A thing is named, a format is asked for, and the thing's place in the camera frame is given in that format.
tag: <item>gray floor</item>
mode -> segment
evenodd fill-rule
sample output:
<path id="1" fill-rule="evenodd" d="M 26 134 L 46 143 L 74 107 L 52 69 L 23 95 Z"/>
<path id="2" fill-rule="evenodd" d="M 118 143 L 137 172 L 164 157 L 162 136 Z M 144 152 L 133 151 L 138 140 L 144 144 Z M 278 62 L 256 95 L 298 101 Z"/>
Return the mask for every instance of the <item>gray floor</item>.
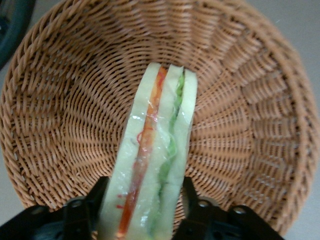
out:
<path id="1" fill-rule="evenodd" d="M 299 51 L 306 72 L 311 80 L 318 107 L 320 106 L 320 0 L 247 0 L 267 16 Z M 31 25 L 58 0 L 38 0 Z M 3 85 L 6 65 L 0 71 Z M 23 209 L 0 160 L 0 225 Z M 299 218 L 285 236 L 286 240 L 320 239 L 320 168 L 317 170 L 313 189 Z"/>

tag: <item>screw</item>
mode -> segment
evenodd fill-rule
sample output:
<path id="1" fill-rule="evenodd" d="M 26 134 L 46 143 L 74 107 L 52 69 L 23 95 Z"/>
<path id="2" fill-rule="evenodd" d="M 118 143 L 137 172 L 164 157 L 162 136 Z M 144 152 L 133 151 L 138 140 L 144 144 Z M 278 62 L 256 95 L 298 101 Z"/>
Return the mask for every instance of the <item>screw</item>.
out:
<path id="1" fill-rule="evenodd" d="M 203 207 L 203 208 L 206 208 L 206 207 L 209 206 L 209 203 L 207 201 L 205 201 L 205 200 L 200 200 L 198 202 L 198 204 L 199 204 L 200 207 Z"/>
<path id="2" fill-rule="evenodd" d="M 79 207 L 79 206 L 81 206 L 81 205 L 82 205 L 82 201 L 81 201 L 81 200 L 73 201 L 73 202 L 71 203 L 71 207 L 72 207 L 72 208 L 77 208 L 77 207 Z"/>
<path id="3" fill-rule="evenodd" d="M 33 211 L 31 212 L 31 214 L 32 214 L 32 215 L 37 215 L 37 214 L 42 213 L 43 211 L 44 211 L 44 208 L 43 208 L 42 206 L 39 206 L 39 207 L 37 207 L 35 210 L 33 210 Z"/>
<path id="4" fill-rule="evenodd" d="M 235 211 L 237 214 L 245 214 L 246 213 L 246 211 L 241 207 L 235 207 L 233 209 L 233 211 Z"/>

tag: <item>sandwich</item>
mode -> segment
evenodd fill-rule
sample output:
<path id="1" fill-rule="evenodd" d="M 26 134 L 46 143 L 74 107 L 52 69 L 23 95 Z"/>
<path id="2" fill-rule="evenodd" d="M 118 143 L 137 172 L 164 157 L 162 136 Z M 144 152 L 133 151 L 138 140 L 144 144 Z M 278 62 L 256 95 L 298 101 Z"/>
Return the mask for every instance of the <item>sandwich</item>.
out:
<path id="1" fill-rule="evenodd" d="M 196 95 L 194 72 L 148 65 L 104 196 L 98 240 L 172 238 Z"/>

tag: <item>green filling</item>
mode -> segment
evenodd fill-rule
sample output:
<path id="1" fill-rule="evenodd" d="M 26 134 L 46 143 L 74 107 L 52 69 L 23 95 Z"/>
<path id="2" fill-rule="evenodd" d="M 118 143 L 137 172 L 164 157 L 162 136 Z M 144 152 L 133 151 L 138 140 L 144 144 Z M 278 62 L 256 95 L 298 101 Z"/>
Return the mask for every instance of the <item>green filling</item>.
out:
<path id="1" fill-rule="evenodd" d="M 176 146 L 176 141 L 175 141 L 175 137 L 174 137 L 174 135 L 175 135 L 174 127 L 175 127 L 175 123 L 177 121 L 179 110 L 180 110 L 180 107 L 182 104 L 184 85 L 185 85 L 185 75 L 182 73 L 182 75 L 180 76 L 179 81 L 178 81 L 177 89 L 175 91 L 176 99 L 173 104 L 173 113 L 172 113 L 171 119 L 169 121 L 170 142 L 169 142 L 169 146 L 167 149 L 167 161 L 161 165 L 160 170 L 159 170 L 159 174 L 158 174 L 158 180 L 159 180 L 159 184 L 160 184 L 160 188 L 158 191 L 158 199 L 159 200 L 162 198 L 162 191 L 163 191 L 164 186 L 167 183 L 170 168 L 176 159 L 177 146 Z M 157 218 L 161 214 L 162 207 L 165 207 L 165 206 L 162 206 L 162 203 L 159 202 L 159 205 L 158 205 L 156 212 L 154 211 L 155 209 L 153 209 L 152 213 L 149 215 L 150 225 L 149 225 L 148 232 L 151 236 L 153 235 Z"/>

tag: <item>wicker basket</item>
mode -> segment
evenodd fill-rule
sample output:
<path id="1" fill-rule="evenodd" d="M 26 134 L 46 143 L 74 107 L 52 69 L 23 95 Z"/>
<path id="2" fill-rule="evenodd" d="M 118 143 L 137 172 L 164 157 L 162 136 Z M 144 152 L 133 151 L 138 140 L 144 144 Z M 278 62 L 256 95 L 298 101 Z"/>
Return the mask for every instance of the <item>wicker basket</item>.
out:
<path id="1" fill-rule="evenodd" d="M 151 61 L 195 71 L 186 175 L 223 209 L 245 204 L 284 234 L 318 161 L 319 120 L 296 51 L 241 0 L 67 0 L 15 53 L 1 146 L 25 207 L 60 208 L 110 176 Z M 179 203 L 175 224 L 183 217 Z"/>

